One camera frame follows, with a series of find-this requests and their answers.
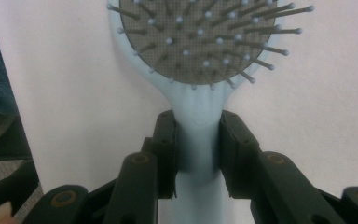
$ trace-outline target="bristle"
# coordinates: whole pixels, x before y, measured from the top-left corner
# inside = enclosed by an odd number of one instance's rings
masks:
[[[207,72],[207,69],[201,69],[201,74],[204,76],[205,80],[208,82],[208,85],[210,86],[211,91],[216,90],[216,86],[211,81],[210,73]]]
[[[190,9],[193,6],[193,4],[197,3],[197,0],[189,0],[185,9],[183,10],[184,15],[188,15],[190,13]]]
[[[218,0],[211,0],[211,3],[209,5],[207,5],[202,12],[205,13],[209,10],[211,10],[211,8],[214,6],[214,4],[216,4],[218,2]]]
[[[162,54],[158,57],[157,61],[149,68],[149,73],[154,73],[156,71],[156,68],[168,57],[168,54]]]
[[[275,69],[275,66],[274,66],[273,64],[265,63],[265,62],[260,61],[260,60],[258,60],[258,59],[256,59],[256,58],[250,57],[250,58],[249,58],[249,61],[252,62],[252,63],[257,63],[257,64],[259,64],[259,65],[261,65],[261,66],[263,66],[263,67],[266,67],[266,68],[269,69],[269,70],[274,70],[274,69]]]
[[[189,39],[194,39],[198,36],[197,32],[196,31],[191,31],[187,34],[188,38]]]
[[[211,21],[210,24],[211,24],[212,27],[215,27],[216,25],[218,25],[220,23],[223,23],[225,21],[233,20],[233,19],[235,19],[235,17],[236,17],[235,12],[231,12],[228,16],[220,17],[217,20]]]
[[[205,68],[208,68],[211,66],[211,62],[209,62],[208,60],[205,60],[205,61],[203,61],[202,66]]]
[[[165,43],[166,43],[167,45],[172,45],[172,44],[174,43],[174,40],[173,40],[173,38],[168,37],[168,38],[165,39]]]
[[[176,30],[180,30],[182,28],[184,19],[182,16],[176,17]]]
[[[253,25],[253,24],[256,24],[258,22],[259,22],[258,18],[251,18],[248,21],[242,21],[242,22],[237,22],[237,23],[234,23],[234,24],[230,24],[228,26],[228,30],[234,30],[234,29],[237,29],[237,28],[240,28],[240,27],[243,27],[243,26]]]
[[[156,12],[150,10],[148,7],[142,4],[141,0],[134,0],[133,2],[135,3],[135,5],[138,5],[141,9],[143,9],[150,17],[156,16]]]
[[[293,34],[293,35],[300,35],[302,33],[301,28],[292,29],[292,30],[279,30],[279,31],[263,31],[261,34],[263,35],[285,35],[285,34]]]
[[[147,34],[147,30],[146,29],[123,29],[123,28],[118,28],[117,32],[119,34],[127,34],[127,35],[146,35]]]
[[[220,16],[226,16],[228,13],[235,11],[237,9],[240,9],[243,6],[246,6],[248,4],[248,1],[240,1],[239,3],[228,7],[226,9],[224,9],[223,11],[220,11]]]
[[[189,50],[189,49],[184,49],[184,50],[182,51],[182,55],[183,55],[183,56],[189,56],[189,55],[190,55],[190,50]]]
[[[202,38],[201,44],[203,44],[203,45],[215,44],[216,40],[217,40],[217,38],[215,39],[212,37],[211,38]]]
[[[287,9],[293,9],[295,8],[296,4],[294,3],[290,3],[286,6],[283,6],[283,7],[275,7],[273,9],[270,9],[270,10],[266,10],[266,11],[262,11],[262,12],[257,12],[255,13],[252,17],[264,17],[264,16],[267,16],[267,15],[270,15],[270,14],[274,14],[274,13],[277,13],[277,12],[281,12],[281,11],[285,11]]]
[[[160,24],[157,24],[155,19],[149,19],[149,20],[147,21],[147,23],[148,23],[150,26],[156,27],[156,29],[158,29],[160,32],[164,31],[164,26],[163,26],[163,25],[160,25]]]
[[[216,35],[216,38],[222,38],[225,40],[229,40],[229,39],[235,39],[235,35]]]
[[[165,13],[167,14],[167,16],[170,17],[173,14],[171,6],[170,6],[170,1],[164,0],[164,6],[165,6]]]
[[[230,68],[230,69],[233,69],[233,70],[235,70],[236,72],[238,72],[239,74],[241,74],[243,77],[245,77],[246,79],[248,79],[248,81],[249,81],[250,83],[252,83],[252,84],[255,83],[255,79],[254,79],[253,77],[251,77],[251,76],[249,76],[247,73],[241,71],[238,67],[235,67],[235,66],[230,65],[229,68]]]
[[[280,25],[275,25],[275,26],[269,26],[269,27],[257,27],[257,28],[250,28],[250,29],[244,29],[243,33],[244,34],[250,34],[250,33],[254,33],[254,32],[263,32],[263,31],[277,31],[277,30],[281,30],[282,27]]]
[[[228,82],[229,86],[230,86],[232,89],[237,88],[237,85],[235,85],[235,83],[234,83],[233,81],[231,81],[231,79],[226,78],[226,82]]]
[[[218,55],[216,52],[208,52],[207,57],[214,59],[216,62],[222,61],[222,57],[220,57],[220,54]]]
[[[287,49],[275,49],[275,48],[272,48],[272,47],[267,47],[264,50],[274,52],[274,53],[279,53],[279,54],[281,54],[283,56],[289,55],[289,50],[287,50]]]
[[[242,40],[243,40],[243,35],[242,35],[242,34],[236,34],[236,35],[234,35],[234,40],[235,40],[235,41],[242,41]]]
[[[182,65],[180,63],[175,63],[173,66],[173,72],[170,75],[169,81],[173,83],[175,81],[175,77],[180,76]]]
[[[275,18],[291,16],[291,15],[295,15],[295,14],[299,14],[299,13],[303,13],[303,12],[312,12],[313,10],[314,10],[314,7],[310,6],[310,7],[304,7],[304,8],[300,8],[300,9],[296,9],[296,10],[291,10],[291,11],[286,11],[286,12],[279,12],[279,13],[275,13],[275,14],[272,14],[272,15],[267,15],[264,18],[266,18],[266,19],[275,19]]]
[[[212,15],[213,13],[211,11],[206,11],[202,17],[196,20],[196,25],[197,26],[202,25],[206,20],[210,19]]]
[[[238,13],[238,16],[239,17],[243,17],[243,16],[246,16],[250,13],[253,13],[253,12],[256,12],[258,9],[262,8],[262,7],[265,7],[265,6],[268,6],[268,5],[271,5],[272,1],[269,1],[267,0],[266,2],[263,2],[263,3],[259,3],[253,7],[249,7],[245,10],[242,10]]]
[[[224,54],[232,55],[232,56],[237,57],[237,58],[240,58],[240,59],[243,58],[243,54],[238,53],[238,52],[236,52],[236,51],[234,51],[234,50],[231,50],[231,49],[223,49],[223,53],[224,53]]]
[[[120,8],[118,8],[118,7],[114,7],[114,6],[112,6],[111,4],[107,4],[106,7],[107,7],[107,9],[109,9],[109,10],[118,12],[118,13],[120,13],[121,15],[128,16],[128,17],[133,18],[133,19],[135,19],[135,20],[137,20],[137,21],[141,19],[141,17],[140,17],[139,15],[136,15],[136,14],[131,13],[131,12],[129,12],[129,11],[125,11],[125,10],[120,9]]]
[[[156,46],[157,46],[157,45],[152,42],[152,43],[150,43],[150,44],[144,46],[144,47],[141,48],[141,49],[135,50],[135,51],[133,52],[133,55],[138,56],[138,55],[141,54],[141,53],[144,53],[144,52],[146,52],[146,51],[148,51],[148,50],[154,49]]]
[[[217,37],[215,41],[216,41],[216,45],[224,45],[225,44],[225,40],[222,37]]]
[[[238,41],[237,45],[249,46],[256,49],[265,49],[269,45],[267,43],[257,43],[257,42],[247,42],[247,41]]]

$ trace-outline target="clamp jaw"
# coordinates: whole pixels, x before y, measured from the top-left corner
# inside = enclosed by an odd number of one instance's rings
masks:
[[[175,195],[176,124],[172,111],[158,116],[153,137],[130,154],[116,180],[88,193],[80,186],[48,192],[24,224],[155,224],[158,199]],[[236,114],[223,111],[220,169],[234,199],[251,200],[256,224],[358,224],[358,187],[341,199],[316,189],[283,154],[263,152]]]

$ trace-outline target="hairbrush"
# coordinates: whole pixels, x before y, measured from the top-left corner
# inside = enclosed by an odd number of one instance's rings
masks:
[[[218,124],[228,96],[244,80],[255,83],[258,67],[281,19],[295,9],[281,0],[109,0],[107,8],[121,54],[169,100],[178,125],[175,223],[225,223],[218,172]]]

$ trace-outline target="white wall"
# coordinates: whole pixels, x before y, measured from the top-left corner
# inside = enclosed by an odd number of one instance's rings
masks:
[[[358,186],[358,1],[296,1],[311,14],[278,43],[226,109],[242,117],[263,150],[290,157],[318,188],[337,196]],[[96,189],[151,136],[167,100],[120,57],[105,0],[0,0],[0,47],[44,191]],[[248,203],[236,223],[252,223]]]

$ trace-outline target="hairbrush head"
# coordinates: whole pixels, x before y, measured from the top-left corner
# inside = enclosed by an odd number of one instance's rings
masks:
[[[120,14],[122,27],[117,32],[127,36],[133,55],[151,73],[182,83],[211,85],[242,75],[252,63],[273,70],[273,65],[257,60],[263,50],[288,55],[287,50],[269,47],[270,36],[302,30],[282,30],[275,18],[313,7],[289,10],[294,3],[278,7],[277,2],[119,0],[119,7],[107,7]]]

